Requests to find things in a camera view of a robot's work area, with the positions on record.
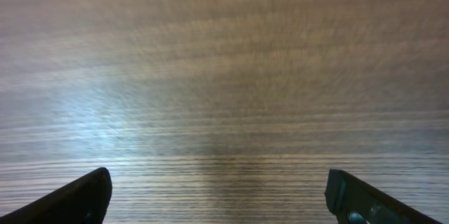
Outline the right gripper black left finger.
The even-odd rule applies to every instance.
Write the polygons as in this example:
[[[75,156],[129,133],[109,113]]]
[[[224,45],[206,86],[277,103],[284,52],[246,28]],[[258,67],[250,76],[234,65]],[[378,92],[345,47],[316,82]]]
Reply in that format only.
[[[1,217],[1,224],[102,224],[112,197],[109,171],[100,167]]]

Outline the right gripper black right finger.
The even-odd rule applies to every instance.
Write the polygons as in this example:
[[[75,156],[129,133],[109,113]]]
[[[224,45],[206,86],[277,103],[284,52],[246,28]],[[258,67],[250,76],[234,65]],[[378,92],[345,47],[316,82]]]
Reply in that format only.
[[[325,197],[339,224],[441,224],[339,169],[329,170]]]

